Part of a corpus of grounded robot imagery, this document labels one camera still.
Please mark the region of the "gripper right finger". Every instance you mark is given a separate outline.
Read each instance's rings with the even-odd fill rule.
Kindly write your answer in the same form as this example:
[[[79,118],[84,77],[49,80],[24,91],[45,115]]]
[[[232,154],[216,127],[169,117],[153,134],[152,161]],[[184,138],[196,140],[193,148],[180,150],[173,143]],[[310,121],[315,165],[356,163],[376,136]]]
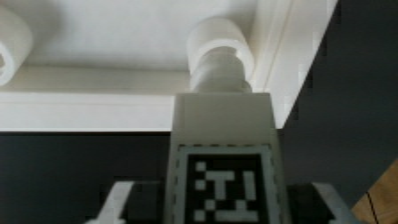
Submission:
[[[349,209],[335,186],[329,183],[321,182],[315,182],[313,186],[335,216],[328,224],[363,224]]]

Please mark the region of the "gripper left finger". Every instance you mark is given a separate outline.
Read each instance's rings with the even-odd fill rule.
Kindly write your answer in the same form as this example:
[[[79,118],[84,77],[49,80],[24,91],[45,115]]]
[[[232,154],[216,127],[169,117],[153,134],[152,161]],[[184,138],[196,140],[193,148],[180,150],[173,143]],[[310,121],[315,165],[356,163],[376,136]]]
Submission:
[[[114,183],[98,217],[86,224],[127,224],[122,214],[134,185],[134,181],[120,181]]]

